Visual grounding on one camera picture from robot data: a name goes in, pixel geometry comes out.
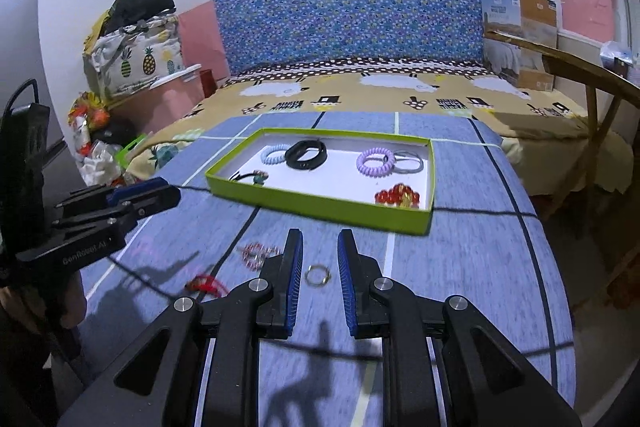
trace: green box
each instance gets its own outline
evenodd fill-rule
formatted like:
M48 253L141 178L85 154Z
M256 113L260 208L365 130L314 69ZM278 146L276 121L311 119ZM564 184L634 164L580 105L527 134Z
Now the green box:
M304 194L293 190L272 188L261 185L250 185L231 181L227 178L216 176L224 166L231 163L236 156L256 140L266 134L291 135L292 142L298 141L297 135L322 139L323 137L336 138L364 138L376 142L400 142L424 146L428 148L427 162L430 164L430 193L427 194L426 207L404 208L398 206L386 206L375 203L362 203L360 201L341 200L338 198ZM431 222L433 208L433 195L435 188L435 166L433 147L431 140L415 136L403 136L398 134L384 134L376 132L353 132L326 129L299 129L299 128L262 128L254 132L249 138L243 140L233 150L220 158L205 173L209 189L212 194L228 200L264 208L272 208L291 214L315 217L326 221L346 223L349 225L367 227L370 229L388 230L390 232L402 232L413 235L423 235L428 231Z

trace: silver bolt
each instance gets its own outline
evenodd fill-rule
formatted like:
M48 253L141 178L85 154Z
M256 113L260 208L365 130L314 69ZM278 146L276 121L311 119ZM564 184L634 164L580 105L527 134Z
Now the silver bolt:
M453 295L453 297L449 299L449 306L458 311L466 310L468 304L469 301L460 295Z
M387 277L378 277L373 281L373 286L379 290L390 290L394 286L394 282Z
M174 302L174 309L177 312L185 312L193 306L193 301L188 297L180 297Z
M261 292L266 289L269 283L264 279L253 279L249 281L249 289L254 292Z

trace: black wristband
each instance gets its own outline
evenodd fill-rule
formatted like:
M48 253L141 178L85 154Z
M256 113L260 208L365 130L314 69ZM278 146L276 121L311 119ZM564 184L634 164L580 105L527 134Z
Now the black wristband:
M300 161L299 158L305 155L309 149L318 149L318 154L308 160ZM290 147L284 153L284 160L287 166L298 171L312 171L317 169L326 161L326 145L320 140L302 140Z

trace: yellow bedspread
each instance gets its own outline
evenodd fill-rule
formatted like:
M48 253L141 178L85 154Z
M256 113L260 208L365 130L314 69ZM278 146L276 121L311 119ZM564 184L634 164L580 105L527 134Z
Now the yellow bedspread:
M504 138L502 148L531 196L553 193L584 147L588 134L586 111L557 90L517 90L502 79L482 74L481 68L464 63L430 63L418 70L432 73L411 72L417 69L374 64L354 73L332 73L336 70L299 71L291 66L278 68L275 73L262 70L233 78L190 115L152 136L127 171L138 178L148 178L163 165L162 147L170 146L175 151L228 118L267 112L379 111L474 116ZM628 144L610 133L598 161L596 183L608 191L624 192L633 170Z

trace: brown cardboard box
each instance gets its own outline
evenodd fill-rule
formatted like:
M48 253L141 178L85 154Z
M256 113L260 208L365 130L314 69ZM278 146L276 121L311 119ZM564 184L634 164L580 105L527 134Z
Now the brown cardboard box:
M558 47L556 3L549 0L482 0L484 31L497 30ZM484 40L485 67L515 87L551 91L555 77L545 72L542 56L512 44Z

